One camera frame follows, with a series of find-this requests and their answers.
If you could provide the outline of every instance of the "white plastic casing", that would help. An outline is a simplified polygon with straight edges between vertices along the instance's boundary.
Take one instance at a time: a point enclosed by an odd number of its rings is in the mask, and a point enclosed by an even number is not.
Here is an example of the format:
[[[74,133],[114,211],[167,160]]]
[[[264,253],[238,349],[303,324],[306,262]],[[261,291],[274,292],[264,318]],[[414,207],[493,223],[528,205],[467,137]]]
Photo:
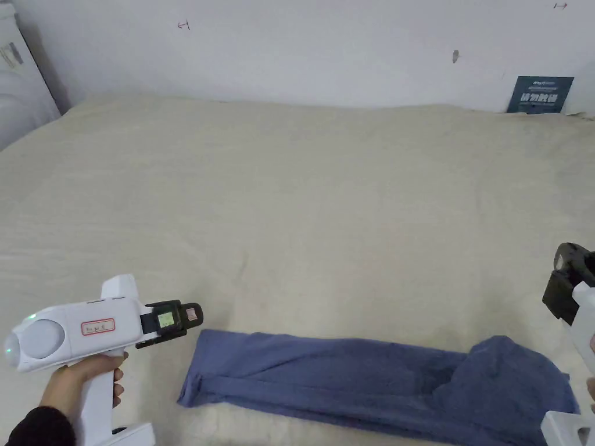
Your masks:
[[[585,282],[572,291],[578,312],[572,325],[562,322],[572,343],[595,376],[595,288]],[[541,431],[548,446],[595,446],[595,418],[562,412],[547,412]]]

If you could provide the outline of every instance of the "cream bedsheet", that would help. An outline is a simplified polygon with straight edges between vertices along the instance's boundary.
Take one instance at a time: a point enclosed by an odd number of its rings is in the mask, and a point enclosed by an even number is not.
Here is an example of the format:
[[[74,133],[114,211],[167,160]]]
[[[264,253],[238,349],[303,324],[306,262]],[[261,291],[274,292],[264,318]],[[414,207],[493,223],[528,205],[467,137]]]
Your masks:
[[[587,370],[541,304],[559,243],[595,249],[595,123],[140,97],[83,104],[0,153],[3,333],[134,273],[204,327],[467,351],[495,334]],[[414,441],[176,406],[198,330],[132,351],[115,425],[161,445]],[[3,363],[1,434],[48,372]]]

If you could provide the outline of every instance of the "red-bordered label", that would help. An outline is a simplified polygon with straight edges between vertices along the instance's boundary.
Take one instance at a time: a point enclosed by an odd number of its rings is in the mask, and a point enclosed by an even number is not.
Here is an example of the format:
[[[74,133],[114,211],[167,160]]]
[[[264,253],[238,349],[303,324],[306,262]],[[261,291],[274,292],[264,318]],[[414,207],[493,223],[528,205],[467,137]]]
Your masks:
[[[115,320],[100,319],[98,321],[83,322],[80,324],[80,331],[83,336],[91,336],[93,334],[107,333],[115,330]]]

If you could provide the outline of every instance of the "gripper handle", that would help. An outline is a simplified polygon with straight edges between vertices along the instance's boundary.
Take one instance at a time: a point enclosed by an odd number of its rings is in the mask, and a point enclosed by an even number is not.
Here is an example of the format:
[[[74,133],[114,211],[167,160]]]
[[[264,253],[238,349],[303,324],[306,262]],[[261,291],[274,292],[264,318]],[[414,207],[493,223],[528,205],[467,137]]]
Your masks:
[[[117,348],[102,354],[123,356],[124,349]],[[113,401],[113,372],[104,373],[85,383],[80,417],[74,424],[77,446],[95,446],[111,437]]]

